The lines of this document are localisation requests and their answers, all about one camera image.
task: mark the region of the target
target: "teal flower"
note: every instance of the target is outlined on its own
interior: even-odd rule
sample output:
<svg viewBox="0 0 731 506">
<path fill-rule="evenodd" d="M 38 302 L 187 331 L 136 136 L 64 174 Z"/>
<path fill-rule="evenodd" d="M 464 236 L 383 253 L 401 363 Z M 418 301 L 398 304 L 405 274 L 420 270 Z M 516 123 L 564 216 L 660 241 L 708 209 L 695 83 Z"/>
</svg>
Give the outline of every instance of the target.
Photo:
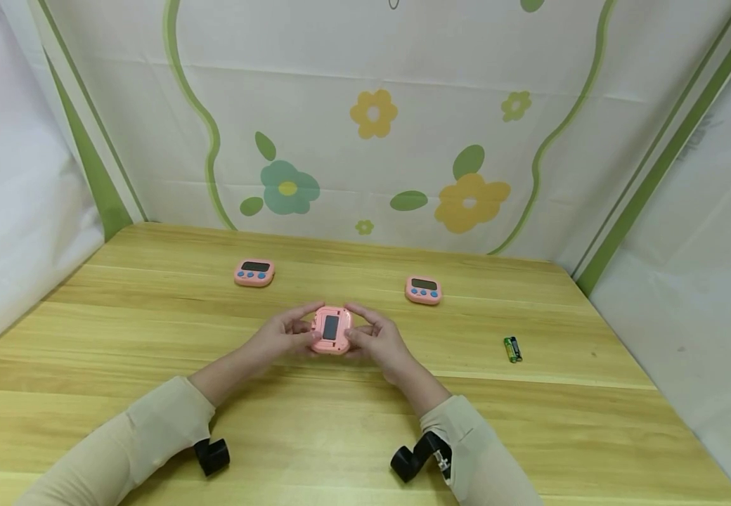
<svg viewBox="0 0 731 506">
<path fill-rule="evenodd" d="M 361 219 L 354 225 L 354 229 L 360 235 L 371 235 L 371 230 L 374 230 L 374 224 L 371 223 L 370 219 Z"/>
<path fill-rule="evenodd" d="M 310 202 L 320 196 L 314 177 L 300 172 L 284 160 L 276 160 L 262 169 L 264 203 L 276 214 L 306 214 Z"/>
</svg>

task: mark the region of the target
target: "black wrist strap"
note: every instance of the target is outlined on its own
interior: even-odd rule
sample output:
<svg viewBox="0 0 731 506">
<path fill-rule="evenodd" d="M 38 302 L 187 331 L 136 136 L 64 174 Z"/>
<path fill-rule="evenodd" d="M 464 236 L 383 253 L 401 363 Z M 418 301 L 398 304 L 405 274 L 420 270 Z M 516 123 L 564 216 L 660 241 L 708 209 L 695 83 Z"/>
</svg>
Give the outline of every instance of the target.
<svg viewBox="0 0 731 506">
<path fill-rule="evenodd" d="M 194 453 L 197 454 L 197 460 L 200 461 L 200 467 L 202 473 L 205 473 L 205 478 L 231 463 L 231 454 L 228 453 L 225 440 L 214 443 L 211 440 L 198 441 L 194 445 Z"/>
<path fill-rule="evenodd" d="M 391 459 L 391 468 L 404 483 L 408 483 L 419 474 L 431 456 L 434 456 L 439 463 L 445 481 L 449 481 L 453 451 L 449 444 L 430 431 L 421 435 L 421 439 L 413 447 L 413 452 L 409 451 L 407 446 L 398 449 Z"/>
</svg>

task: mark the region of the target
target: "finger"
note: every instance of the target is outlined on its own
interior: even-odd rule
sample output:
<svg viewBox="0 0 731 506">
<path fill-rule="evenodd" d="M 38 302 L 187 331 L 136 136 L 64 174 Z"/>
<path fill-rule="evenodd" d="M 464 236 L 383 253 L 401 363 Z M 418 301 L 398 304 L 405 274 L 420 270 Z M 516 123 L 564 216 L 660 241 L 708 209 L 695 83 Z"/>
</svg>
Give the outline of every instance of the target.
<svg viewBox="0 0 731 506">
<path fill-rule="evenodd" d="M 359 348 L 368 348 L 371 345 L 371 341 L 374 337 L 371 334 L 366 334 L 362 330 L 357 329 L 346 329 L 346 337 L 349 338 L 351 344 Z"/>
<path fill-rule="evenodd" d="M 362 348 L 351 348 L 349 351 L 346 351 L 343 357 L 351 359 L 351 361 L 360 361 L 362 358 L 367 358 L 368 353 Z"/>
<path fill-rule="evenodd" d="M 309 321 L 293 320 L 290 328 L 293 334 L 303 334 L 303 332 L 312 330 L 312 324 Z"/>
<path fill-rule="evenodd" d="M 374 325 L 360 325 L 359 327 L 354 327 L 354 329 L 367 335 L 373 336 L 375 334 Z"/>
<path fill-rule="evenodd" d="M 317 341 L 320 341 L 320 332 L 313 330 L 312 332 L 303 332 L 302 334 L 293 334 L 290 336 L 292 340 L 292 349 L 300 350 L 312 346 Z"/>
<path fill-rule="evenodd" d="M 323 308 L 326 304 L 323 300 L 316 300 L 297 308 L 287 309 L 284 313 L 276 315 L 276 320 L 279 320 L 284 326 L 290 324 L 293 320 L 300 320 L 309 313 L 316 312 L 318 309 Z"/>
<path fill-rule="evenodd" d="M 361 306 L 356 302 L 349 302 L 345 305 L 345 308 L 349 309 L 354 314 L 362 316 L 362 318 L 365 318 L 365 321 L 368 321 L 371 325 L 384 325 L 390 321 L 385 318 L 385 316 L 377 313 L 374 309 L 368 309 L 366 306 Z"/>
<path fill-rule="evenodd" d="M 300 356 L 302 358 L 318 358 L 319 355 L 315 351 L 312 351 L 311 348 L 298 348 L 298 350 L 295 351 L 295 355 Z"/>
</svg>

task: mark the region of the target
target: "forearm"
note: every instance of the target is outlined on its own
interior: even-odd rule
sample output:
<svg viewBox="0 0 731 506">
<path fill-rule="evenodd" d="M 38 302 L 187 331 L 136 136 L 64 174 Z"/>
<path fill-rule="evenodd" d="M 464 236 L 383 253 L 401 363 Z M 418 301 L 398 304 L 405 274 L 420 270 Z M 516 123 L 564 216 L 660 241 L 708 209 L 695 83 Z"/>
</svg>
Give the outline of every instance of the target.
<svg viewBox="0 0 731 506">
<path fill-rule="evenodd" d="M 413 357 L 408 359 L 407 364 L 399 367 L 392 376 L 396 378 L 394 380 L 396 387 L 408 399 L 418 417 L 422 417 L 452 396 L 450 391 Z"/>
<path fill-rule="evenodd" d="M 452 396 L 421 417 L 453 451 L 450 489 L 461 506 L 542 506 L 524 470 L 464 396 Z"/>
<path fill-rule="evenodd" d="M 16 506 L 115 506 L 175 453 L 209 437 L 214 407 L 183 377 L 137 400 L 42 475 Z"/>
<path fill-rule="evenodd" d="M 188 377 L 209 402 L 219 407 L 242 383 L 261 371 L 271 357 L 244 345 Z"/>
</svg>

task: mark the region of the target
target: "wooden table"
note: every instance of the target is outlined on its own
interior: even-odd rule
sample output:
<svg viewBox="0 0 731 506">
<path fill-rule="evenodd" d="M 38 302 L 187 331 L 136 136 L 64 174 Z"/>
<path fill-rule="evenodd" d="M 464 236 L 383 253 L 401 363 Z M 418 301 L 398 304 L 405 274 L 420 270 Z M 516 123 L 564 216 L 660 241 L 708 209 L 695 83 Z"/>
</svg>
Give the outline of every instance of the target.
<svg viewBox="0 0 731 506">
<path fill-rule="evenodd" d="M 244 257 L 275 261 L 270 287 L 233 284 Z M 407 302 L 408 275 L 438 278 L 442 303 Z M 0 337 L 0 505 L 148 390 L 312 299 L 391 316 L 546 505 L 731 505 L 731 483 L 556 265 L 151 223 L 116 235 Z M 506 358 L 509 335 L 524 362 Z M 370 364 L 279 363 L 212 433 L 230 469 L 206 480 L 182 453 L 126 504 L 455 504 L 432 468 L 408 486 L 391 473 L 418 421 Z"/>
</svg>

